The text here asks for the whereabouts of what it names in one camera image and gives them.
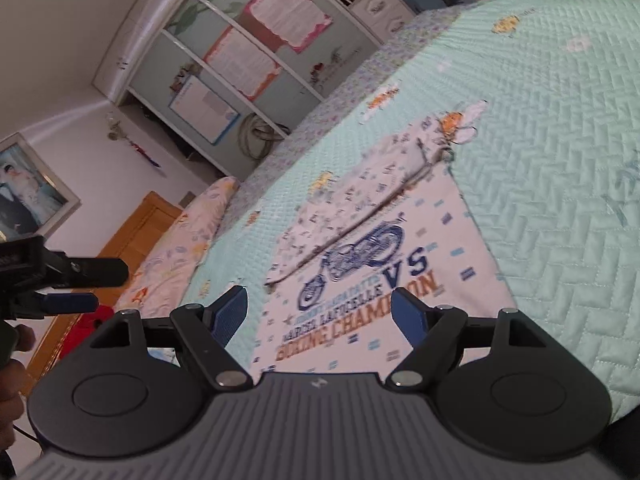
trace floral bedsheet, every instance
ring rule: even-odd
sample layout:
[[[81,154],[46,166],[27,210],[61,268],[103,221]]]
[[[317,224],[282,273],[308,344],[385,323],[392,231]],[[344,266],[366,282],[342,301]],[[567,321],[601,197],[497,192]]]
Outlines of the floral bedsheet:
[[[222,220],[219,234],[233,226],[309,148],[405,62],[447,30],[460,13],[469,7],[427,10],[380,47],[242,183]]]

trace wooden bed frame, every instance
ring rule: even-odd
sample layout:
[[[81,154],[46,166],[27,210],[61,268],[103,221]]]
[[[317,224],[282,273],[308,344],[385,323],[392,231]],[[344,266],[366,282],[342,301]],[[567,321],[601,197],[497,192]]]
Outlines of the wooden bed frame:
[[[121,258],[129,266],[129,275],[132,276],[181,213],[179,207],[152,191],[144,197],[98,256]],[[100,304],[113,306],[127,285],[128,282],[119,288],[100,288],[91,292],[98,297]],[[23,395],[28,396],[38,380],[51,370],[58,360],[62,341],[79,317],[79,314],[65,314],[53,319],[27,366],[29,383],[22,390]]]

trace pillow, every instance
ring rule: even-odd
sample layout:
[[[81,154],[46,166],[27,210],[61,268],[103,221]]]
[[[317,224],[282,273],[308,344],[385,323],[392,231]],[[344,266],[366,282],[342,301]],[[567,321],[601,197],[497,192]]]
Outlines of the pillow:
[[[221,178],[195,198],[142,262],[114,309],[136,308],[142,317],[166,317],[180,306],[238,187],[236,179]]]

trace gray textured base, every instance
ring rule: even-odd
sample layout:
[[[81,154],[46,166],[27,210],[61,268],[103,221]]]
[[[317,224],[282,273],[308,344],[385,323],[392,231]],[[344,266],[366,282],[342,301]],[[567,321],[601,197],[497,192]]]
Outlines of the gray textured base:
[[[595,456],[511,463],[467,447],[416,395],[373,374],[266,374],[217,396],[186,435],[145,456],[91,461],[48,452],[20,480],[615,479]]]

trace framed wedding photo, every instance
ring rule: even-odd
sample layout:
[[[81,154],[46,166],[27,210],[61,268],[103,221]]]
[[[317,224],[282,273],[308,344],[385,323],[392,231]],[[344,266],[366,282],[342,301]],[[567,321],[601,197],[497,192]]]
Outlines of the framed wedding photo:
[[[20,133],[0,142],[0,240],[52,234],[80,199],[51,171]]]

